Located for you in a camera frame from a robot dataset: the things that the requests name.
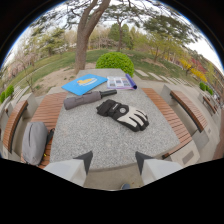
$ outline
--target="grass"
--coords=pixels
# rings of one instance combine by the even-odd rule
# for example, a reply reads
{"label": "grass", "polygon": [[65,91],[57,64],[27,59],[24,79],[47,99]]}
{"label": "grass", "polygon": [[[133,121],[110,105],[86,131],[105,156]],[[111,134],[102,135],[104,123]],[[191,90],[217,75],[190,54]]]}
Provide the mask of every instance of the grass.
{"label": "grass", "polygon": [[35,86],[35,88],[38,90],[38,89],[41,88],[41,86],[40,85],[37,85],[37,86]]}
{"label": "grass", "polygon": [[[86,62],[87,63],[95,63],[97,61],[97,59],[102,54],[105,54],[108,52],[110,52],[110,51],[107,49],[88,51],[87,56],[86,56]],[[168,62],[163,59],[158,59],[158,62],[160,62],[163,65],[163,66],[158,66],[153,63],[148,63],[148,62],[142,61],[143,59],[147,59],[147,58],[153,60],[153,56],[148,53],[131,51],[131,50],[122,50],[122,53],[133,55],[133,56],[128,56],[128,57],[132,60],[135,69],[140,69],[147,74],[148,74],[148,72],[152,72],[156,75],[181,78],[181,79],[190,81],[191,83],[198,84],[198,81],[194,80],[190,75],[186,76],[184,70],[182,70],[179,66],[172,64],[171,62]],[[58,71],[59,69],[62,69],[62,68],[65,68],[64,71],[73,69],[74,68],[74,60],[75,60],[75,52],[65,52],[62,55],[60,55],[60,54],[53,55],[49,58],[43,58],[43,59],[37,61],[35,63],[35,72],[32,74],[33,85],[38,80],[43,79],[43,77],[45,77],[46,75],[48,75],[54,71]],[[26,71],[27,71],[27,74],[32,73],[33,72],[32,66],[29,66],[26,69]],[[135,74],[143,80],[152,80],[152,81],[156,80],[154,77],[152,77],[150,75],[148,77],[143,77],[138,72],[135,72]],[[25,71],[20,72],[16,76],[16,78],[14,78],[10,82],[10,84],[14,86],[22,78],[24,78],[25,75],[26,75]],[[27,86],[26,81],[24,80],[20,86],[21,86],[21,88],[26,87]]]}

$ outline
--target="black and white glove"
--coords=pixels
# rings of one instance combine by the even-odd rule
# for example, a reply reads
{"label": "black and white glove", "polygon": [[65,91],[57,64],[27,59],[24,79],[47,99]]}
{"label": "black and white glove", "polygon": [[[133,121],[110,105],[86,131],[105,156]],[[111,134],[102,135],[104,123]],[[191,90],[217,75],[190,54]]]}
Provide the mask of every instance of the black and white glove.
{"label": "black and white glove", "polygon": [[114,100],[107,100],[96,109],[99,115],[112,117],[134,132],[143,131],[149,125],[148,117],[144,111]]}

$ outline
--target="gray bag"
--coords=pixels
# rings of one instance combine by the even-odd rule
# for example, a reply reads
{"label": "gray bag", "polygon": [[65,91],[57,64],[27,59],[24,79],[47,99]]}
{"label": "gray bag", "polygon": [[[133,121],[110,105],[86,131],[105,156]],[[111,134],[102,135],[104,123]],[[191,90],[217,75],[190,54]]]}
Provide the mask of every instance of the gray bag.
{"label": "gray bag", "polygon": [[53,129],[48,134],[48,130],[42,121],[27,124],[22,143],[22,154],[27,164],[40,165],[45,147],[53,134]]}

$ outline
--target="stone table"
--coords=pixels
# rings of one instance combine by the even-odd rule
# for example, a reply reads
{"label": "stone table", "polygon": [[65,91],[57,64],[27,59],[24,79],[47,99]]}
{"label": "stone table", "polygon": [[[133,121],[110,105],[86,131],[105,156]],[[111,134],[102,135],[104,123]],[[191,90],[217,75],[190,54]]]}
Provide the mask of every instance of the stone table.
{"label": "stone table", "polygon": [[[86,74],[103,77],[125,76],[120,69],[82,70]],[[92,91],[108,91],[103,83]],[[76,96],[68,93],[67,98]],[[130,105],[146,112],[149,126],[133,132],[110,117],[97,114],[96,107],[107,99]],[[62,106],[51,147],[50,162],[69,160],[89,151],[93,152],[90,169],[115,168],[136,163],[135,152],[159,158],[179,144],[172,128],[154,103],[140,89],[117,90],[117,94],[65,110]]]}

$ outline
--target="blue folder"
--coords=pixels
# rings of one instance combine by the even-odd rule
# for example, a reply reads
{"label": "blue folder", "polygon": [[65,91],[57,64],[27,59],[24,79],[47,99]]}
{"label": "blue folder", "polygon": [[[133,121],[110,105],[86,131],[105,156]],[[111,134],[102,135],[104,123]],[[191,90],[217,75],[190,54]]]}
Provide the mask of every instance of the blue folder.
{"label": "blue folder", "polygon": [[88,74],[65,84],[61,88],[80,96],[106,81],[107,78]]}

